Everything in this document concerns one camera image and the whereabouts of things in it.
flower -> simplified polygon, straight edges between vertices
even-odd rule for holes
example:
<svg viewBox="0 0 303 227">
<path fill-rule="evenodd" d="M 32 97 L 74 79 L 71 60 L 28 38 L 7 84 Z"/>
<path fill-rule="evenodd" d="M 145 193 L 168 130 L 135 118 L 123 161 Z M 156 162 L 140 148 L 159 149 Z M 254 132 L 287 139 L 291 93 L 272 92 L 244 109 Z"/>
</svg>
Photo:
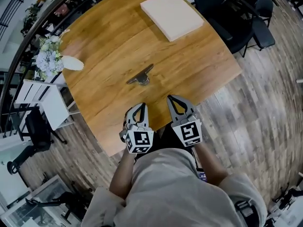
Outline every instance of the flower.
<svg viewBox="0 0 303 227">
<path fill-rule="evenodd" d="M 45 43 L 44 45 L 42 45 L 41 50 L 42 50 L 42 51 L 47 51 L 48 48 L 49 48 L 49 44 L 46 44 L 46 43 Z"/>
<path fill-rule="evenodd" d="M 39 77 L 40 77 L 39 72 L 35 70 L 34 79 L 39 78 Z"/>
<path fill-rule="evenodd" d="M 41 78 L 46 79 L 48 76 L 56 75 L 62 71 L 64 66 L 59 52 L 61 39 L 58 36 L 47 34 L 46 38 L 40 39 L 40 51 L 33 64 L 41 70 Z"/>
<path fill-rule="evenodd" d="M 53 35 L 51 37 L 51 42 L 53 42 L 53 43 L 60 42 L 60 38 L 58 36 Z"/>
</svg>

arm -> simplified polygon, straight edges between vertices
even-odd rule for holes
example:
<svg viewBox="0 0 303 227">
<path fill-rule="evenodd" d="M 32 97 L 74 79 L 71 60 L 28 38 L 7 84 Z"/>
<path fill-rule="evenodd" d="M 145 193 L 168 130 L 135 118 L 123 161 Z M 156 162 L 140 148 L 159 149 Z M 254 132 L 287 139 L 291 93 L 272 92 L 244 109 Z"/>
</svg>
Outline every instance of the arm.
<svg viewBox="0 0 303 227">
<path fill-rule="evenodd" d="M 132 188 L 134 158 L 136 154 L 129 154 L 124 150 L 121 161 L 109 186 L 109 191 L 114 195 L 126 199 Z"/>
<path fill-rule="evenodd" d="M 228 172 L 205 143 L 196 144 L 195 150 L 207 177 L 207 182 L 218 186 L 228 176 Z"/>
</svg>

office chair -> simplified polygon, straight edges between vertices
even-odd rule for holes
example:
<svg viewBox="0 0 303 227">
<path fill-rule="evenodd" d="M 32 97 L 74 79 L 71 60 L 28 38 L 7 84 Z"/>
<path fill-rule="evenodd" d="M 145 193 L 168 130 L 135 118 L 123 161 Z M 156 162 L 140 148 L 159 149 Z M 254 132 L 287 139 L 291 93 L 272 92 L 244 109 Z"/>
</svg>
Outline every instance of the office chair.
<svg viewBox="0 0 303 227">
<path fill-rule="evenodd" d="M 263 17 L 263 21 L 267 21 L 267 27 L 269 27 L 270 19 L 273 14 L 274 4 L 278 6 L 276 0 L 244 0 L 249 3 L 259 13 L 260 17 Z"/>
<path fill-rule="evenodd" d="M 46 151 L 50 148 L 53 140 L 51 133 L 63 144 L 67 144 L 66 140 L 62 140 L 51 126 L 46 122 L 40 114 L 39 108 L 35 107 L 26 117 L 25 124 L 28 133 L 21 133 L 21 136 L 29 136 L 33 142 L 32 146 L 27 146 L 21 154 L 12 162 L 7 163 L 7 169 L 11 175 L 18 172 L 20 166 L 37 152 Z"/>
<path fill-rule="evenodd" d="M 71 183 L 74 193 L 72 192 L 64 192 L 61 194 L 60 197 L 54 198 L 51 201 L 47 202 L 39 202 L 35 199 L 28 200 L 25 198 L 26 203 L 29 206 L 32 207 L 39 207 L 39 208 L 44 208 L 44 207 L 51 207 L 51 206 L 60 206 L 61 204 L 65 204 L 67 207 L 68 211 L 66 212 L 65 215 L 61 215 L 69 224 L 71 224 L 68 221 L 68 217 L 71 213 L 73 213 L 78 220 L 82 221 L 87 208 L 89 207 L 89 204 L 91 202 L 91 198 L 86 198 L 81 194 L 76 188 L 75 188 L 75 182 Z"/>
<path fill-rule="evenodd" d="M 263 21 L 267 21 L 269 27 L 270 19 L 273 15 L 274 3 L 272 0 L 256 0 L 255 9 L 260 17 L 264 17 Z"/>
<path fill-rule="evenodd" d="M 196 9 L 215 29 L 231 53 L 241 50 L 253 37 L 252 20 L 245 20 L 230 6 L 226 0 L 194 0 Z M 257 11 L 245 1 L 237 4 L 245 7 L 249 13 L 258 16 Z"/>
</svg>

white box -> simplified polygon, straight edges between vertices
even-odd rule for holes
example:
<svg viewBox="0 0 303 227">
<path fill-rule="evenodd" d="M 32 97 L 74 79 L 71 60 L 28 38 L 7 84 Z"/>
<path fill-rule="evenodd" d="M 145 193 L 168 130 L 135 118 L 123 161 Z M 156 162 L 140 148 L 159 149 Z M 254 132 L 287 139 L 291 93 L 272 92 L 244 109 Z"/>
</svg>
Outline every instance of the white box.
<svg viewBox="0 0 303 227">
<path fill-rule="evenodd" d="M 146 0 L 141 3 L 141 8 L 169 41 L 186 35 L 204 23 L 184 0 Z"/>
</svg>

black strap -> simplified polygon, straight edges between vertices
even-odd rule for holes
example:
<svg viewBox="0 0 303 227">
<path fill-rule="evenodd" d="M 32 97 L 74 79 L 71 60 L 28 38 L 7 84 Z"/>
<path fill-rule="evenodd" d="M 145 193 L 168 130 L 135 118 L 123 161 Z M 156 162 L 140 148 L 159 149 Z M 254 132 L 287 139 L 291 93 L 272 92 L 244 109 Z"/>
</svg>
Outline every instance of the black strap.
<svg viewBox="0 0 303 227">
<path fill-rule="evenodd" d="M 235 208 L 243 216 L 248 227 L 259 227 L 260 220 L 256 207 L 247 201 L 238 201 Z"/>
</svg>

